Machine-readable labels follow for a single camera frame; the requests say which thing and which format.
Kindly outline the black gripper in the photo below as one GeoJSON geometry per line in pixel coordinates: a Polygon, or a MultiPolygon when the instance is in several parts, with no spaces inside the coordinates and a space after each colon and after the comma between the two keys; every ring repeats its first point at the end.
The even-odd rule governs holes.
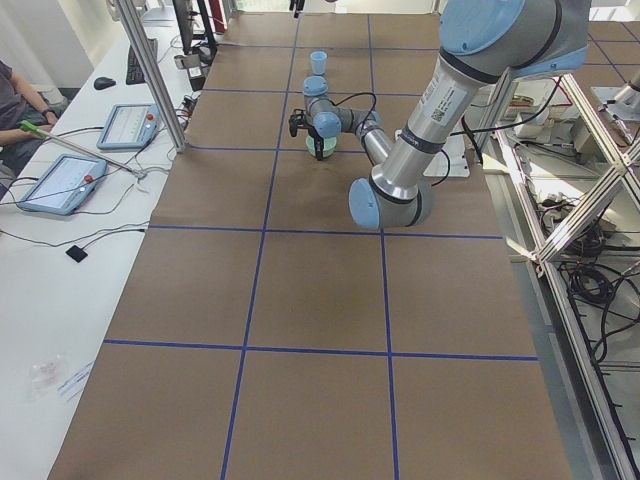
{"type": "Polygon", "coordinates": [[[310,127],[309,136],[313,139],[313,155],[316,160],[323,161],[324,160],[324,139],[321,135],[316,131],[314,127],[310,127]]]}

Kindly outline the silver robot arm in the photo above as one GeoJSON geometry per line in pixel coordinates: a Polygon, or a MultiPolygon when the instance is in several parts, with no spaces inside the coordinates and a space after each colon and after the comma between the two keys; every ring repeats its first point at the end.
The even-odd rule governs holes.
{"type": "Polygon", "coordinates": [[[291,129],[306,128],[323,157],[323,142],[354,134],[373,164],[349,190],[349,210],[361,228],[411,227],[432,209],[424,172],[477,91],[505,71],[518,77],[559,75],[585,61],[588,1],[450,1],[440,17],[440,49],[433,77],[396,140],[375,114],[337,106],[321,76],[303,84],[304,110],[291,129]]]}

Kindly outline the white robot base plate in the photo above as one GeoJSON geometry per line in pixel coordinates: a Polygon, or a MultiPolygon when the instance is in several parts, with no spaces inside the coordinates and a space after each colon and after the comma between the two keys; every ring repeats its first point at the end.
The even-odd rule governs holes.
{"type": "MultiPolygon", "coordinates": [[[[411,173],[416,176],[417,158],[422,153],[410,148],[401,139],[401,134],[401,129],[394,131],[396,145],[393,147],[392,156],[399,161],[403,173],[411,173]]],[[[466,159],[464,140],[460,136],[449,137],[443,149],[431,158],[429,164],[424,163],[424,166],[425,169],[422,176],[432,182],[443,178],[468,178],[470,176],[470,167],[466,159]]]]}

